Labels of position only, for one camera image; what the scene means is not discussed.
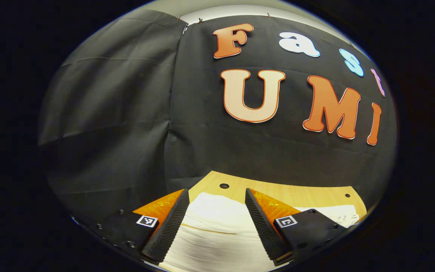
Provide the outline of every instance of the orange letter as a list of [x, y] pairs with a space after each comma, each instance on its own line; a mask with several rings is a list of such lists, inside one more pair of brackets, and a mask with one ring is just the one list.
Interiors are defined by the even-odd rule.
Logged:
[[274, 70], [259, 71], [264, 80], [263, 104], [259, 108], [245, 105], [245, 80], [251, 74], [246, 70], [231, 69], [221, 73], [224, 79], [224, 108], [234, 118], [251, 123], [261, 123], [271, 119], [278, 109], [279, 83], [285, 73]]
[[380, 115], [382, 114], [382, 109], [376, 103], [372, 103], [372, 109], [372, 130], [370, 131], [370, 135], [367, 138], [367, 144], [375, 146], [377, 144], [378, 125], [380, 124]]
[[245, 44], [247, 36], [243, 30], [252, 31], [253, 29], [254, 27], [250, 24], [240, 24], [214, 31], [213, 34], [217, 36], [217, 51], [214, 53], [214, 58], [231, 57], [241, 53], [241, 48], [236, 48], [234, 41], [240, 45]]
[[325, 112], [329, 133], [336, 129], [343, 118], [342, 125], [337, 129], [338, 136], [346, 139], [355, 138], [355, 123], [357, 122], [360, 94], [352, 88], [347, 88], [342, 99], [338, 102], [332, 84], [328, 79], [321, 76], [309, 76], [308, 81], [313, 86], [313, 105], [310, 117], [303, 122], [303, 128], [317, 132], [322, 131], [325, 126], [321, 122], [321, 118], [323, 112]]

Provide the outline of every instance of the wooden board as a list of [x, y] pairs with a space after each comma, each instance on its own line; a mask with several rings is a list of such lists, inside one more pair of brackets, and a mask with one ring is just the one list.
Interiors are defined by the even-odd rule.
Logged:
[[[229, 188], [223, 189], [219, 187], [220, 184], [228, 184]], [[264, 193], [292, 207], [354, 205], [360, 218], [367, 214], [364, 202], [351, 186], [306, 187], [283, 185], [244, 179], [215, 171], [209, 172], [207, 176], [189, 189], [189, 198], [192, 202], [199, 193], [205, 192], [225, 196], [244, 204], [246, 188]]]

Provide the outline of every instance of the blue letter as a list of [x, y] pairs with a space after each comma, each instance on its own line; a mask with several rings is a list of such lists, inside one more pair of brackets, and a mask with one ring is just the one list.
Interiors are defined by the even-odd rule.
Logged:
[[350, 71], [358, 74], [360, 77], [364, 76], [364, 71], [362, 70], [362, 67], [360, 67], [359, 60], [357, 60], [357, 58], [352, 55], [352, 53], [344, 49], [340, 49], [340, 54], [342, 54], [342, 57], [345, 58], [345, 64], [350, 69]]

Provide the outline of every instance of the black screw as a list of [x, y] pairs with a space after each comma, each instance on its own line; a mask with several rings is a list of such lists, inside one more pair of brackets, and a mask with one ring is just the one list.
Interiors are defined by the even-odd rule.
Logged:
[[132, 241], [127, 241], [126, 245], [131, 248], [135, 248], [135, 244]]

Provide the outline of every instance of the textured gripper pad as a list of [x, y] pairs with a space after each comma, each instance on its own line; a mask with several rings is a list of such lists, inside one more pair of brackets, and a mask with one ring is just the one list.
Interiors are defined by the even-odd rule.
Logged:
[[184, 189], [159, 230], [150, 238], [142, 254], [155, 262], [163, 262], [176, 237], [189, 206], [189, 191]]
[[273, 229], [273, 226], [266, 218], [261, 206], [249, 188], [246, 189], [245, 203], [253, 219], [256, 231], [258, 231], [259, 239], [270, 260], [275, 260], [288, 253], [290, 248], [278, 236], [275, 229]]

